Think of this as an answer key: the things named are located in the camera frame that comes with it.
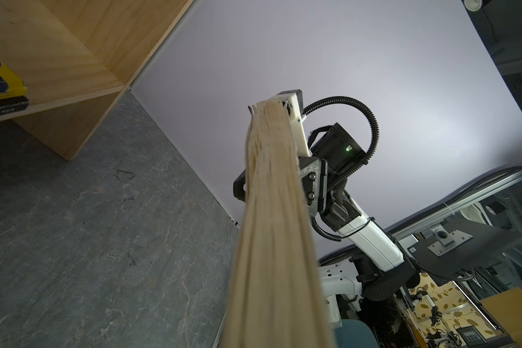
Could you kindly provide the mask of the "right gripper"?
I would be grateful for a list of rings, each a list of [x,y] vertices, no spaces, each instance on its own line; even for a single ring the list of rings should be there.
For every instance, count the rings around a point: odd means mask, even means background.
[[[342,188],[368,154],[338,123],[314,130],[307,144],[312,155],[300,157],[299,167],[310,217],[319,214],[327,226],[343,226],[360,213]]]

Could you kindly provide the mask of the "black book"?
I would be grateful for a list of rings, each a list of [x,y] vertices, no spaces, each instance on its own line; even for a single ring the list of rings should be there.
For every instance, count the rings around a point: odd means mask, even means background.
[[[0,116],[26,110],[29,100],[25,96],[0,99]]]

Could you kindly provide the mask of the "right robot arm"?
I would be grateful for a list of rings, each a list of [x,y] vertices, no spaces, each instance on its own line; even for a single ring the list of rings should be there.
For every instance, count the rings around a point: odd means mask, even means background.
[[[362,150],[339,125],[310,136],[303,121],[311,112],[346,104],[371,127]],[[246,204],[236,254],[226,327],[233,339],[261,334],[323,332],[323,300],[334,293],[316,275],[311,231],[319,215],[332,229],[328,239],[351,240],[383,273],[378,288],[394,292],[392,277],[405,265],[399,247],[344,190],[347,178],[366,165],[378,143],[378,123],[360,101],[329,97],[304,106],[300,94],[279,94],[250,107],[246,169],[234,194]]]

